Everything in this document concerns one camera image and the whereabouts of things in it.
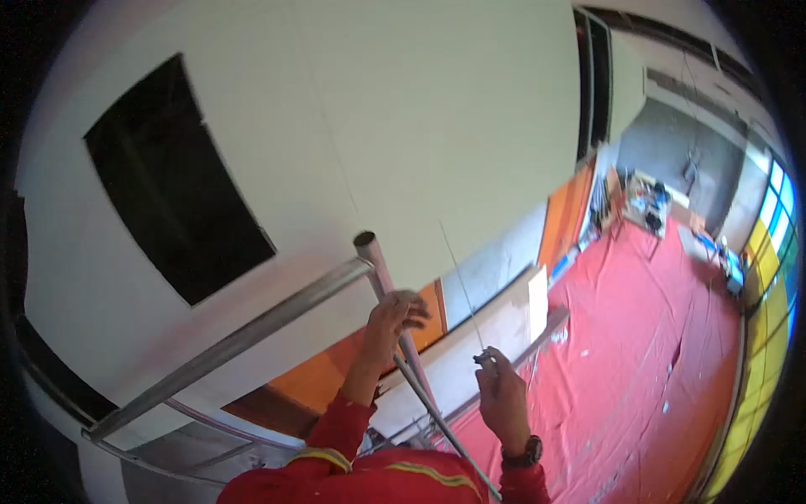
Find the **wire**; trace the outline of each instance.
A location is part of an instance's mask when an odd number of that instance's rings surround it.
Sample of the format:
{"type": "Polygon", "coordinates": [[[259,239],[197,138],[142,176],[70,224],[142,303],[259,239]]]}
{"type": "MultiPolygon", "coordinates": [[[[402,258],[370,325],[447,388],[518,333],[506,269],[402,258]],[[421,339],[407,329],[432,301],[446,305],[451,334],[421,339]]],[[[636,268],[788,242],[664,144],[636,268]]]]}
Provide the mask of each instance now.
{"type": "MultiPolygon", "coordinates": [[[[698,98],[700,96],[700,90],[697,89],[697,83],[694,79],[694,73],[692,72],[692,67],[688,65],[688,54],[683,51],[683,63],[686,65],[686,69],[688,70],[688,76],[692,79],[692,86],[694,87],[694,97],[698,98]]],[[[684,75],[683,75],[683,67],[680,67],[680,83],[684,85],[683,82],[684,75]]],[[[685,89],[682,90],[683,99],[686,101],[686,105],[688,106],[688,110],[692,113],[694,117],[694,138],[692,140],[692,145],[688,151],[688,163],[694,165],[694,177],[692,178],[691,183],[688,186],[688,191],[686,191],[686,196],[691,197],[691,193],[694,190],[694,185],[697,183],[699,177],[697,176],[700,171],[699,167],[697,166],[699,162],[699,157],[697,156],[697,141],[700,137],[700,118],[697,117],[697,113],[692,106],[692,103],[688,101],[688,96],[686,96],[687,92],[685,89]]]]}
{"type": "MultiPolygon", "coordinates": [[[[694,96],[698,98],[700,96],[700,91],[697,89],[697,83],[694,80],[694,73],[692,73],[692,67],[688,65],[688,55],[685,51],[683,51],[683,63],[686,65],[686,69],[688,70],[688,76],[692,78],[692,86],[694,87],[694,96]]],[[[680,81],[683,82],[683,68],[680,68],[680,81]]],[[[688,96],[686,96],[685,90],[683,90],[683,99],[686,100],[686,105],[688,105],[688,109],[691,111],[692,116],[694,116],[694,140],[693,146],[691,148],[692,156],[695,155],[697,149],[697,140],[700,135],[700,118],[697,117],[697,113],[694,110],[691,102],[688,101],[688,96]]]]}

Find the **table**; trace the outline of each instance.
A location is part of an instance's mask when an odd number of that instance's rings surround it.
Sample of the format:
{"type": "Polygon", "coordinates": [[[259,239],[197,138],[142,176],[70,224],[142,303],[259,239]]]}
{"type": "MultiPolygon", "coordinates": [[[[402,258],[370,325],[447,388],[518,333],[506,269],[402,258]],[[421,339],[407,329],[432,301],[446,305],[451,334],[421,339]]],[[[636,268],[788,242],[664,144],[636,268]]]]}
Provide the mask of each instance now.
{"type": "Polygon", "coordinates": [[[667,194],[666,201],[659,201],[654,188],[640,177],[631,177],[627,181],[624,208],[621,210],[621,216],[654,235],[656,241],[650,254],[650,260],[658,251],[660,241],[666,236],[666,217],[669,215],[670,200],[671,198],[667,194]],[[660,220],[661,225],[657,231],[646,224],[646,216],[649,214],[655,215],[660,220]]]}

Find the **debris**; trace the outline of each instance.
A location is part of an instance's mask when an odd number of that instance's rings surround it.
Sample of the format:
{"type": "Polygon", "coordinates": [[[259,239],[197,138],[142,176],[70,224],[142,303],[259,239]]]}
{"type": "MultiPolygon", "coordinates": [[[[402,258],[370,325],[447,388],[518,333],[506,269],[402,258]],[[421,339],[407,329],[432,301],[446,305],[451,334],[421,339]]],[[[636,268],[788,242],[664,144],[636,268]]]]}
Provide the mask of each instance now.
{"type": "Polygon", "coordinates": [[[568,327],[551,335],[551,343],[565,344],[566,341],[568,341],[568,327]]]}

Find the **metal pipe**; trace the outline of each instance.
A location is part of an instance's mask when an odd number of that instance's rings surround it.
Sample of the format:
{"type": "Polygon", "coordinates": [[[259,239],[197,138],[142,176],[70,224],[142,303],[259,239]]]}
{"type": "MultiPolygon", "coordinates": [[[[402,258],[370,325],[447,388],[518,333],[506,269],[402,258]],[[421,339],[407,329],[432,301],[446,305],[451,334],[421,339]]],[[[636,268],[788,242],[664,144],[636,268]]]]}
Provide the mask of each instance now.
{"type": "Polygon", "coordinates": [[[493,497],[495,497],[495,499],[498,502],[500,502],[501,494],[498,493],[498,489],[496,489],[496,487],[492,484],[492,481],[490,481],[490,478],[488,478],[487,475],[484,474],[484,471],[482,471],[481,468],[476,464],[476,462],[470,457],[470,455],[467,453],[467,450],[464,449],[464,446],[462,446],[459,440],[456,439],[456,435],[453,433],[451,428],[448,427],[448,424],[445,423],[445,420],[442,419],[442,415],[439,413],[439,410],[437,410],[436,406],[434,406],[434,403],[432,403],[431,400],[428,398],[426,391],[417,382],[417,379],[415,378],[412,369],[403,361],[403,359],[399,355],[395,354],[394,359],[395,364],[397,364],[397,367],[401,370],[401,373],[403,373],[403,376],[405,377],[406,381],[411,385],[411,388],[414,389],[414,393],[417,395],[417,397],[420,398],[420,401],[422,401],[423,406],[426,407],[426,410],[431,415],[431,418],[434,419],[437,425],[439,425],[439,429],[442,431],[445,437],[448,438],[448,441],[451,442],[456,451],[461,456],[470,461],[470,463],[473,465],[473,468],[476,470],[476,473],[478,473],[481,480],[487,484],[487,487],[490,489],[490,493],[493,495],[493,497]]]}
{"type": "Polygon", "coordinates": [[[221,455],[214,456],[214,457],[209,458],[207,460],[202,460],[201,462],[199,462],[197,464],[190,465],[190,466],[188,466],[188,467],[186,467],[184,469],[179,469],[179,471],[177,471],[177,472],[179,474],[195,473],[199,469],[203,469],[205,467],[210,467],[211,465],[216,465],[219,462],[223,462],[224,460],[231,459],[234,456],[238,456],[238,455],[241,455],[243,453],[246,453],[246,452],[252,450],[256,446],[259,446],[259,445],[258,445],[258,443],[255,443],[254,441],[252,441],[251,443],[242,444],[242,445],[240,445],[240,446],[238,446],[236,448],[232,448],[228,452],[222,453],[221,455]]]}
{"type": "MultiPolygon", "coordinates": [[[[353,245],[358,252],[358,257],[368,260],[375,267],[372,273],[369,273],[367,277],[378,300],[383,299],[386,294],[395,290],[395,287],[392,283],[392,277],[389,275],[389,270],[386,268],[386,261],[384,260],[383,253],[380,251],[380,244],[378,243],[375,233],[372,231],[360,233],[353,240],[353,245]]],[[[420,355],[417,352],[417,346],[414,344],[411,333],[408,330],[403,331],[397,344],[400,345],[403,357],[405,357],[405,361],[409,363],[409,366],[411,366],[411,369],[414,371],[414,376],[417,377],[418,383],[426,391],[426,395],[431,402],[436,403],[434,395],[431,393],[431,387],[428,385],[428,378],[422,368],[420,355]]]]}
{"type": "Polygon", "coordinates": [[[177,392],[212,373],[271,334],[299,318],[308,310],[332,298],[372,271],[372,264],[359,257],[332,269],[270,310],[243,325],[189,362],[180,366],[133,401],[107,415],[89,429],[89,440],[106,438],[121,427],[171,398],[177,392]]]}
{"type": "MultiPolygon", "coordinates": [[[[81,435],[84,436],[85,439],[92,441],[89,438],[89,432],[82,431],[81,435]]],[[[202,483],[203,485],[214,486],[216,488],[223,488],[224,486],[226,486],[226,483],[224,481],[211,480],[206,477],[189,476],[187,474],[172,473],[167,469],[162,469],[161,467],[149,464],[148,462],[146,462],[145,460],[141,459],[136,455],[131,455],[129,452],[124,452],[120,448],[113,446],[104,440],[92,441],[92,442],[95,444],[95,446],[99,447],[104,452],[111,453],[112,455],[118,457],[121,460],[131,462],[132,464],[142,467],[143,469],[148,469],[149,471],[153,471],[154,473],[157,474],[162,474],[163,476],[172,477],[177,480],[187,481],[189,483],[202,483]]]]}
{"type": "Polygon", "coordinates": [[[232,427],[231,425],[227,425],[224,422],[219,422],[218,420],[207,416],[206,414],[199,413],[198,411],[194,410],[190,406],[186,406],[181,402],[177,401],[174,398],[166,399],[165,405],[172,407],[174,410],[179,411],[183,415],[189,416],[191,419],[196,420],[197,422],[206,425],[207,427],[211,427],[217,431],[224,432],[229,435],[233,435],[240,439],[245,439],[246,441],[253,441],[258,444],[263,444],[265,446],[270,446],[273,448],[283,448],[287,450],[296,451],[299,447],[296,446],[289,446],[287,444],[282,444],[277,441],[272,441],[271,439],[262,438],[258,435],[251,434],[246,431],[242,431],[237,427],[232,427]]]}
{"type": "MultiPolygon", "coordinates": [[[[380,244],[378,243],[378,239],[375,236],[375,233],[371,231],[364,231],[363,233],[359,234],[353,240],[353,245],[355,246],[355,250],[358,252],[358,257],[362,259],[368,260],[371,262],[375,269],[368,275],[369,283],[372,285],[372,289],[375,291],[375,295],[381,300],[387,293],[392,292],[395,290],[394,284],[392,283],[392,277],[389,275],[389,271],[386,269],[386,261],[384,261],[384,256],[380,251],[380,244]]],[[[403,351],[403,360],[402,357],[395,354],[394,360],[397,367],[403,373],[403,377],[406,381],[411,385],[411,388],[414,390],[414,393],[417,397],[420,398],[422,401],[423,406],[426,407],[428,414],[431,415],[431,418],[439,425],[440,430],[448,438],[456,451],[463,456],[464,458],[468,459],[470,463],[473,465],[473,468],[479,474],[482,481],[487,484],[489,487],[490,492],[492,493],[493,497],[499,502],[501,501],[501,494],[498,493],[496,487],[492,484],[490,479],[484,474],[484,471],[476,464],[476,462],[470,457],[467,453],[467,450],[464,449],[464,446],[456,439],[453,431],[451,428],[448,427],[448,424],[445,423],[445,420],[442,418],[442,414],[439,413],[439,410],[434,405],[434,395],[431,393],[431,389],[428,386],[428,380],[426,379],[426,373],[422,369],[422,364],[420,363],[420,356],[417,352],[417,347],[414,346],[414,341],[411,339],[411,334],[408,331],[404,331],[403,335],[400,338],[400,347],[403,351]]]]}

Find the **red floor covering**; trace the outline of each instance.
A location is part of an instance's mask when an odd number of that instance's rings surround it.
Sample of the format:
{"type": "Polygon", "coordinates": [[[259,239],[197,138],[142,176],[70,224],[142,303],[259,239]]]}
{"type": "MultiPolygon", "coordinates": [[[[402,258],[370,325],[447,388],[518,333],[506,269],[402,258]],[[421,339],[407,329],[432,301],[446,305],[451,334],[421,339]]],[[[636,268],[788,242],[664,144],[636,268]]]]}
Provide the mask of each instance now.
{"type": "MultiPolygon", "coordinates": [[[[650,261],[653,246],[625,223],[583,252],[549,293],[571,312],[567,340],[519,370],[555,502],[680,502],[725,421],[737,308],[707,287],[716,272],[686,255],[671,219],[650,261]]],[[[478,409],[453,427],[498,481],[500,445],[478,409]]]]}

